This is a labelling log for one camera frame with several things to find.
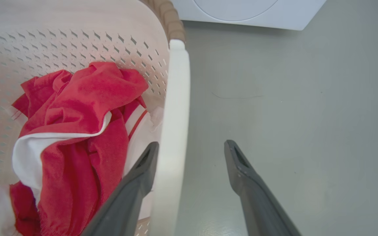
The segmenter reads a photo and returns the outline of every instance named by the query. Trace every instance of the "basket hole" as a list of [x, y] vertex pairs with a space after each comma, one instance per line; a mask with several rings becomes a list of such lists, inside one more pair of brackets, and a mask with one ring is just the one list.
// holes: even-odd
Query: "basket hole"
[[39, 34], [40, 34], [41, 36], [43, 36], [43, 37], [46, 38], [46, 35], [45, 35], [44, 33], [40, 32], [40, 31], [38, 31], [38, 32], [39, 32]]
[[87, 39], [90, 39], [90, 37], [88, 36], [88, 34], [84, 33], [84, 31], [83, 31], [83, 35], [84, 35], [85, 37], [87, 37]]
[[96, 36], [100, 40], [100, 36], [96, 32], [94, 32], [94, 36]]
[[32, 36], [33, 38], [36, 38], [36, 36], [34, 34], [32, 34], [30, 32], [27, 32], [27, 33], [29, 33], [29, 35]]
[[118, 34], [117, 37], [123, 42], [125, 42], [125, 40]]
[[78, 38], [78, 34], [74, 33], [72, 30], [71, 30], [71, 33], [72, 33], [73, 36]]
[[106, 37], [107, 37], [108, 39], [110, 39], [110, 41], [112, 40], [112, 37], [110, 37], [108, 33], [106, 33]]
[[59, 32], [60, 32], [61, 35], [63, 35], [64, 37], [67, 38], [66, 33], [64, 33], [64, 32], [62, 32], [62, 31], [59, 31]]
[[1, 37], [1, 36], [0, 36], [0, 39], [4, 40], [5, 42], [7, 41], [4, 37]]
[[135, 39], [131, 36], [131, 41], [132, 43], [134, 43], [135, 45], [137, 44], [137, 42], [135, 41]]

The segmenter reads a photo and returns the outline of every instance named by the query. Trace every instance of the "red towel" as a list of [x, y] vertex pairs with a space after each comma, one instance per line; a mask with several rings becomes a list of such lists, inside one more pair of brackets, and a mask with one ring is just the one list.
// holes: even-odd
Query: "red towel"
[[13, 117], [28, 120], [13, 151], [15, 226], [24, 236], [79, 235], [121, 180], [125, 122], [145, 107], [148, 85], [136, 70], [95, 62], [21, 86]]

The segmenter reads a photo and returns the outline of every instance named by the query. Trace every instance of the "clothing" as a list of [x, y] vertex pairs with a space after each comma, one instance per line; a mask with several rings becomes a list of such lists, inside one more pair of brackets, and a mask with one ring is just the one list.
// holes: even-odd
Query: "clothing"
[[[8, 109], [25, 121], [12, 155], [20, 182], [4, 198], [15, 228], [24, 236], [79, 235], [122, 179], [129, 139], [138, 130], [127, 121], [145, 108], [141, 94], [148, 85], [136, 70], [95, 62], [21, 86], [25, 94]], [[0, 227], [10, 232], [10, 222]]]
[[[128, 153], [126, 155], [123, 176], [129, 173], [149, 143], [158, 142], [160, 140], [163, 109], [161, 107], [157, 107], [151, 114], [145, 112], [146, 110], [142, 106], [138, 106], [129, 118], [129, 120], [132, 120], [137, 119], [137, 117], [142, 117], [140, 123], [137, 126], [134, 126], [135, 132], [129, 139]], [[151, 215], [153, 191], [154, 185], [151, 188], [151, 192], [148, 193], [142, 200], [138, 216], [139, 220], [147, 218]]]

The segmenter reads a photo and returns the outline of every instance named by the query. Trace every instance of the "white appliance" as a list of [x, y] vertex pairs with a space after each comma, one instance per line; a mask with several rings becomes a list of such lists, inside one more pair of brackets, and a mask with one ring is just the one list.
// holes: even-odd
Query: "white appliance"
[[326, 0], [172, 0], [181, 20], [303, 30]]

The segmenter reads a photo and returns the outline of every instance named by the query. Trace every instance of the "perforated basket wall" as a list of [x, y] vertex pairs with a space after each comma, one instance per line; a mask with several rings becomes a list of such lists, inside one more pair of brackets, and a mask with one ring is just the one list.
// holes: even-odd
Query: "perforated basket wall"
[[147, 105], [162, 106], [167, 92], [167, 38], [159, 22], [138, 28], [141, 24], [137, 20], [128, 23], [131, 17], [124, 15], [123, 21], [118, 21], [114, 27], [89, 24], [0, 26], [0, 184], [17, 181], [11, 168], [11, 155], [21, 129], [5, 108], [23, 93], [20, 84], [34, 76], [60, 69], [74, 73], [92, 61], [113, 61], [120, 68], [137, 69], [149, 85], [143, 95]]

